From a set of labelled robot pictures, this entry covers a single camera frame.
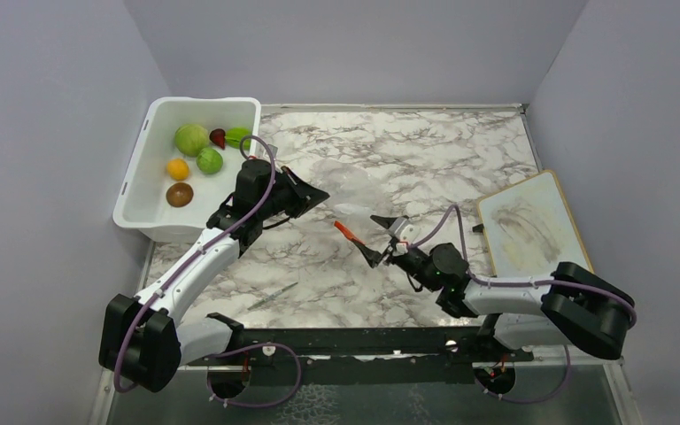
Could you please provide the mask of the clear zip bag orange zipper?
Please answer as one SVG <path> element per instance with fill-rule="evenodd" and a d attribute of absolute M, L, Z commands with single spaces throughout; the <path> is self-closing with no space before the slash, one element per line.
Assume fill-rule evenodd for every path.
<path fill-rule="evenodd" d="M 393 204 L 382 182 L 365 169 L 334 159 L 313 166 L 314 184 L 330 194 L 325 205 L 356 236 L 380 233 L 383 228 L 371 215 L 391 216 Z"/>

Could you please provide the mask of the green custard apple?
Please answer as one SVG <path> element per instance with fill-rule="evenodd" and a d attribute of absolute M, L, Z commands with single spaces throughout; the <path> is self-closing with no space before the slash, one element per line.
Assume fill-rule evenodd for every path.
<path fill-rule="evenodd" d="M 217 174 L 223 167 L 223 157 L 210 147 L 203 148 L 196 157 L 197 168 L 205 175 Z"/>

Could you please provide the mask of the orange wrinkled fruit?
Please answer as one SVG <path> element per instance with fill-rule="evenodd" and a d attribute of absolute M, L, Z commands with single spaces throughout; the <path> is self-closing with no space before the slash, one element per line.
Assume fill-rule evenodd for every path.
<path fill-rule="evenodd" d="M 167 162 L 166 172 L 176 182 L 183 182 L 189 178 L 188 163 L 183 158 L 174 158 Z"/>

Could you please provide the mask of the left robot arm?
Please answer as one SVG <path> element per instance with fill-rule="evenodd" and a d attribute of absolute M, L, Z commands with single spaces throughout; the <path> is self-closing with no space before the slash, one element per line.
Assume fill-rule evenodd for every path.
<path fill-rule="evenodd" d="M 329 197 L 286 166 L 245 160 L 234 191 L 184 256 L 157 282 L 132 297 L 119 294 L 107 305 L 98 362 L 114 373 L 117 390 L 126 391 L 120 382 L 126 379 L 158 392 L 193 360 L 213 355 L 228 364 L 239 359 L 243 340 L 230 321 L 216 315 L 184 325 L 183 315 L 256 242 L 265 220 L 278 215 L 296 219 Z"/>

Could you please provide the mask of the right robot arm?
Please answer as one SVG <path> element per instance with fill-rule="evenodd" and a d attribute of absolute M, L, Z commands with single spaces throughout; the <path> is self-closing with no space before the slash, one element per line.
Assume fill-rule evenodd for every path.
<path fill-rule="evenodd" d="M 573 345 L 595 358 L 616 360 L 637 324 L 632 297 L 576 263 L 561 261 L 538 276 L 479 276 L 452 243 L 420 249 L 413 241 L 419 231 L 408 217 L 371 220 L 390 237 L 383 251 L 369 248 L 342 223 L 334 226 L 370 267 L 398 267 L 415 291 L 437 294 L 437 305 L 453 318 L 495 317 L 494 326 L 475 337 L 485 359 L 530 345 Z"/>

